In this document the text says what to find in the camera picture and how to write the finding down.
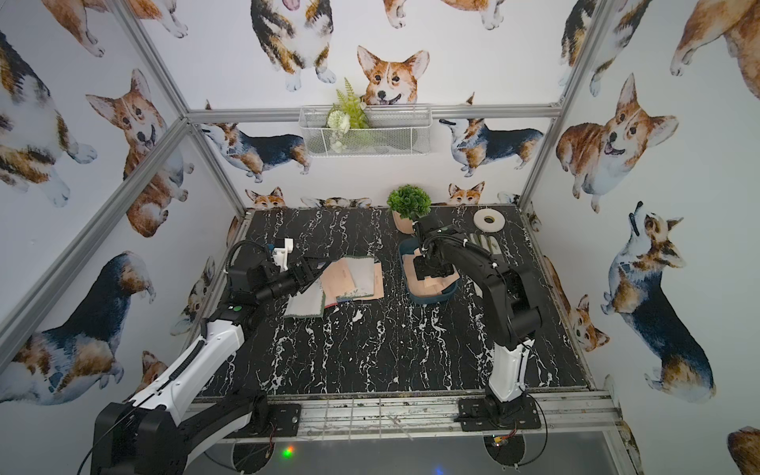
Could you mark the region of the teal plastic storage box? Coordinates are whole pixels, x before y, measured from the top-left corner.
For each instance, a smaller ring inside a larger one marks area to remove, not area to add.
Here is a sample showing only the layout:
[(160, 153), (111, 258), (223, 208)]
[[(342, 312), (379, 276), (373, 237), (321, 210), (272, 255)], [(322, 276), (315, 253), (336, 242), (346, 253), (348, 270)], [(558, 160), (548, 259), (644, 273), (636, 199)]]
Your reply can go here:
[(404, 239), (398, 247), (403, 268), (404, 282), (411, 300), (417, 305), (435, 305), (450, 300), (458, 289), (460, 276), (457, 272), (443, 278), (418, 278), (414, 260), (421, 255), (419, 242), (414, 237)]

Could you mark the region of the green bordered stationery paper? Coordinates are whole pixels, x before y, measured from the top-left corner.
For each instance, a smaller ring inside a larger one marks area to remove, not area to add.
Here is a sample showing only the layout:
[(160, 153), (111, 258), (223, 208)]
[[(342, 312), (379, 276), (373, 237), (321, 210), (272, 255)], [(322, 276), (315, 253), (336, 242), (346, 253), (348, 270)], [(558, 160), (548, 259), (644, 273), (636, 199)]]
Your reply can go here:
[(283, 315), (286, 319), (322, 318), (325, 310), (326, 294), (320, 281), (307, 290), (292, 296)]
[(353, 281), (353, 289), (340, 295), (340, 300), (354, 300), (375, 294), (375, 260), (372, 256), (344, 258)]

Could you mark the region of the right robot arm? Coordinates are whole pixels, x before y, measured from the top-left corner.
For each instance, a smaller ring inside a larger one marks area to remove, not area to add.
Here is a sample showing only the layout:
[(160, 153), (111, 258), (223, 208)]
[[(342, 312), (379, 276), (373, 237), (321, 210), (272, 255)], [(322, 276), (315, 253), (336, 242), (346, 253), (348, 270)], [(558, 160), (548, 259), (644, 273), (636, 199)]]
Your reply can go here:
[(482, 417), (504, 426), (526, 407), (526, 367), (543, 324), (536, 275), (530, 267), (509, 265), (431, 215), (415, 221), (414, 230), (421, 252), (415, 267), (423, 277), (455, 270), (481, 290), (485, 330), (494, 344)]

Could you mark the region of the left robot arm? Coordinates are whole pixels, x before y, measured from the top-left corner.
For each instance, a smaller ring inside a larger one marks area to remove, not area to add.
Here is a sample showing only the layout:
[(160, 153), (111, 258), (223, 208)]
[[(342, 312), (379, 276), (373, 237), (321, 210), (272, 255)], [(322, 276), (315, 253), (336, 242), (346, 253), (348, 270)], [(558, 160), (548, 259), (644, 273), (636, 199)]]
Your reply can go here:
[(192, 346), (156, 381), (98, 415), (81, 468), (93, 474), (181, 474), (200, 454), (245, 427), (273, 437), (277, 423), (261, 390), (241, 387), (200, 413), (186, 412), (255, 332), (262, 319), (257, 310), (308, 290), (332, 264), (328, 257), (291, 260), (292, 249), (292, 239), (272, 245), (243, 239), (232, 245), (224, 268), (225, 299), (202, 322)]

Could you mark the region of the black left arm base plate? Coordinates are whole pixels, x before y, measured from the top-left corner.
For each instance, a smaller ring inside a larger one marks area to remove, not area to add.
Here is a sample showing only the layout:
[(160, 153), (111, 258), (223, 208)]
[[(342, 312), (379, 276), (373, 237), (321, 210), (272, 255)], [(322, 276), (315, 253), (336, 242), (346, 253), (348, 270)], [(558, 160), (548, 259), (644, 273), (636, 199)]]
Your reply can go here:
[(251, 420), (234, 437), (295, 437), (298, 433), (302, 406), (300, 404), (274, 404), (265, 409), (257, 408), (251, 413)]

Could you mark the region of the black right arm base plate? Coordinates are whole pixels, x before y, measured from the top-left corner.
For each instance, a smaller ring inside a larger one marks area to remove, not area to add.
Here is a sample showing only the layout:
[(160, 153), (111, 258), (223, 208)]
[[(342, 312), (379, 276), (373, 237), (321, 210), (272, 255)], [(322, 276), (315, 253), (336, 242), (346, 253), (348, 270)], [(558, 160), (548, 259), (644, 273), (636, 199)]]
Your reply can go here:
[(454, 418), (465, 433), (471, 431), (520, 431), (540, 429), (542, 416), (538, 405), (529, 395), (510, 402), (500, 402), (495, 396), (460, 399)]

